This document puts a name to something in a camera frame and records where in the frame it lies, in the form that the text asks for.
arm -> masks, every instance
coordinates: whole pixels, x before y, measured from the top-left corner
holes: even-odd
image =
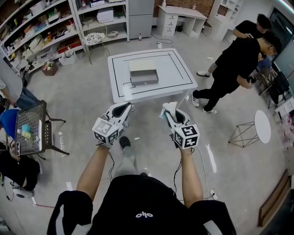
[[[237,82],[240,84],[240,86],[246,88],[246,89],[251,89],[252,84],[251,81],[248,83],[246,79],[242,78],[240,75],[237,77]]]
[[[182,190],[184,203],[189,208],[194,202],[203,200],[203,190],[198,177],[191,149],[181,151],[182,157]]]
[[[241,38],[241,39],[250,38],[249,34],[243,34],[243,33],[241,33],[239,30],[237,30],[236,28],[233,30],[233,34],[234,34],[237,38]]]
[[[3,95],[9,100],[9,102],[11,103],[11,105],[15,105],[16,101],[13,100],[12,96],[10,95],[7,87],[5,86],[4,88],[0,89],[0,91],[3,93]]]
[[[77,191],[85,192],[94,201],[109,149],[99,146],[79,178]]]

concrete floor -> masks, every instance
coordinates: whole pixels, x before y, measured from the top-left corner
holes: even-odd
[[[171,39],[199,88],[209,88],[213,78],[199,77],[196,71],[208,69],[210,63],[207,57],[217,58],[229,44],[211,41],[204,35],[196,39],[178,33]],[[129,43],[120,41],[108,44],[107,48],[114,55],[156,49],[156,42],[154,38]],[[34,196],[37,204],[54,206],[59,194],[67,190],[66,182],[71,182],[75,189],[96,148],[91,128],[97,117],[113,104],[113,98],[107,57],[102,47],[93,50],[92,62],[93,65],[88,62],[88,55],[81,52],[74,65],[60,66],[54,77],[47,77],[39,70],[33,74],[28,85],[28,89],[40,100],[47,102],[51,117],[67,121],[65,124],[54,123],[53,129],[56,144],[59,145],[63,140],[65,150],[70,152],[70,156],[51,150],[43,154],[46,157],[46,161],[42,161],[44,174],[40,176]],[[180,153],[170,140],[170,129],[166,121],[158,116],[162,104],[171,101],[171,97],[165,97],[136,103],[136,112],[130,114],[130,126],[125,128],[124,133],[131,140],[139,170],[148,171],[169,187],[173,187],[173,175],[180,161]],[[201,100],[201,105],[205,103],[206,100]],[[184,101],[181,106],[182,110],[191,115],[200,130],[198,146],[203,155],[209,189],[213,189],[219,200],[226,203],[238,234],[258,234],[256,225],[259,207],[285,169],[282,143],[272,118],[273,110],[267,110],[265,101],[258,96],[256,89],[243,88],[225,96],[215,108],[217,116],[203,113],[200,108],[192,106],[191,100]],[[228,140],[236,125],[253,121],[254,113],[259,109],[267,114],[271,122],[270,143],[265,145],[257,142],[245,149],[229,145]],[[215,172],[208,154],[208,145],[215,159]],[[117,165],[121,159],[118,142],[114,144],[111,153]],[[206,192],[204,169],[197,149],[193,156]],[[112,161],[108,158],[94,201],[94,212],[98,210],[108,189],[108,171],[111,165]],[[176,184],[177,196],[182,199],[181,172],[177,174]],[[12,190],[8,183],[6,185],[10,196]],[[14,201],[9,202],[4,190],[0,188],[0,215],[17,235],[45,234],[51,213],[51,208],[34,207],[30,199],[14,197]]]

shoe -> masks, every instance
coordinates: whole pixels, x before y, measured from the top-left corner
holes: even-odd
[[[209,73],[208,71],[198,71],[197,75],[201,76],[201,77],[208,77],[209,78],[211,76],[211,73]]]
[[[43,168],[42,168],[42,165],[41,165],[41,161],[40,161],[40,159],[36,159],[36,162],[39,164],[39,167],[40,167],[40,172],[39,172],[39,174],[43,174]]]
[[[123,136],[119,139],[119,145],[124,149],[126,146],[130,147],[130,140],[128,137]]]
[[[210,110],[210,111],[205,111],[204,108],[203,108],[202,111],[203,111],[204,113],[210,113],[211,115],[216,115],[216,114],[217,114],[217,111],[216,111],[215,109],[212,109],[212,110]]]
[[[195,97],[193,96],[193,92],[194,92],[194,91],[191,92],[192,104],[193,104],[196,108],[198,108],[198,107],[200,106],[200,104],[199,104],[199,99],[197,99],[197,98],[195,98]]]

black chair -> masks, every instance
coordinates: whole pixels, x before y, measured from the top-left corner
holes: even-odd
[[[277,77],[274,79],[272,85],[268,89],[268,94],[269,94],[270,98],[272,99],[272,101],[274,102],[273,106],[278,105],[279,96],[283,95],[285,91],[288,91],[289,86],[290,86],[289,82],[286,79],[286,77],[284,76],[284,74],[282,72],[278,72]],[[268,105],[269,109],[273,107],[270,105],[271,105],[271,100]]]

